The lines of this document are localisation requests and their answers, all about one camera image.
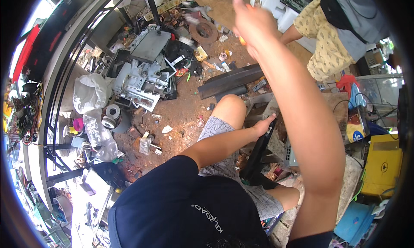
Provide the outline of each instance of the floor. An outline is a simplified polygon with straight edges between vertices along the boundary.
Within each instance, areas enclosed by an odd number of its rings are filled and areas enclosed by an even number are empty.
[[[234,10],[232,9],[231,0],[196,0],[200,5],[209,5],[212,11],[209,16],[225,25],[228,28],[233,27]],[[226,60],[227,63],[235,61],[237,67],[246,66],[246,64],[256,63],[242,46],[234,35],[229,35],[229,39],[221,43],[216,41],[212,44],[202,45],[206,53],[211,57],[217,57],[225,50],[231,51],[233,54]],[[292,42],[287,47],[295,54],[295,56],[306,65],[312,56],[306,49],[296,42]],[[168,100],[159,102],[152,113],[144,114],[141,111],[132,115],[132,125],[144,134],[148,131],[155,138],[153,144],[162,147],[162,155],[157,155],[155,148],[151,147],[150,154],[147,156],[139,152],[139,139],[136,132],[127,132],[124,134],[114,134],[114,138],[118,143],[118,148],[125,153],[124,161],[119,163],[119,167],[124,172],[126,178],[130,182],[134,182],[137,178],[148,173],[151,169],[166,162],[169,158],[178,155],[184,149],[195,143],[202,131],[197,127],[196,121],[199,116],[203,116],[203,120],[207,121],[211,111],[206,110],[210,103],[216,103],[214,97],[201,100],[198,95],[197,87],[203,85],[203,81],[211,76],[216,76],[222,72],[213,69],[212,73],[208,69],[204,71],[204,78],[199,80],[196,77],[190,77],[189,81],[182,80],[178,86],[178,97],[176,100]],[[251,89],[255,84],[251,83],[248,88]],[[171,126],[173,129],[163,134],[161,131],[165,126]],[[293,186],[301,191],[301,201],[303,199],[304,187],[301,177],[296,175],[283,183],[283,185]],[[296,217],[299,205],[285,213],[280,224],[271,235],[272,242],[277,247],[284,247],[287,243],[290,229]]]

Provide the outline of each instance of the black metal rail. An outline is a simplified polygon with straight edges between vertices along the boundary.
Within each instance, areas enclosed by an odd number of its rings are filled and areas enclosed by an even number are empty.
[[[99,17],[102,15],[106,15],[113,10],[123,1],[120,0],[115,4],[115,6],[110,8],[105,8],[105,6],[110,2],[111,0],[105,1],[99,10],[95,12],[95,14],[90,18],[90,20],[87,22],[88,25],[86,25],[77,37],[79,38],[78,41],[75,41],[71,45],[72,51],[68,52],[65,56],[65,59],[62,62],[61,67],[59,68],[58,74],[56,76],[56,79],[54,81],[53,87],[52,87],[52,93],[53,97],[49,98],[49,100],[45,100],[44,104],[47,104],[47,110],[45,114],[45,126],[44,126],[44,163],[45,163],[45,173],[46,173],[46,179],[47,179],[47,186],[53,186],[55,183],[59,183],[74,177],[78,177],[82,175],[82,171],[84,168],[80,168],[77,170],[70,170],[68,166],[63,162],[63,160],[60,158],[60,156],[56,153],[56,150],[59,149],[68,149],[73,148],[70,145],[64,145],[64,144],[57,144],[56,143],[56,137],[58,136],[56,134],[57,126],[58,126],[58,116],[60,112],[60,107],[62,105],[63,95],[65,92],[65,89],[67,87],[67,84],[69,82],[70,75],[75,67],[76,61],[78,60],[81,51],[85,47],[86,43],[88,42],[88,39],[93,35],[94,30],[92,30],[93,24],[98,20]],[[161,25],[161,21],[159,19],[158,11],[155,6],[154,0],[147,0],[151,12],[154,16],[155,23],[157,25]],[[53,143],[48,143],[48,132],[50,130],[50,133],[52,134]],[[51,160],[58,168],[60,168],[63,171],[66,171],[65,173],[60,173],[57,175],[50,176],[47,172],[47,160]]]

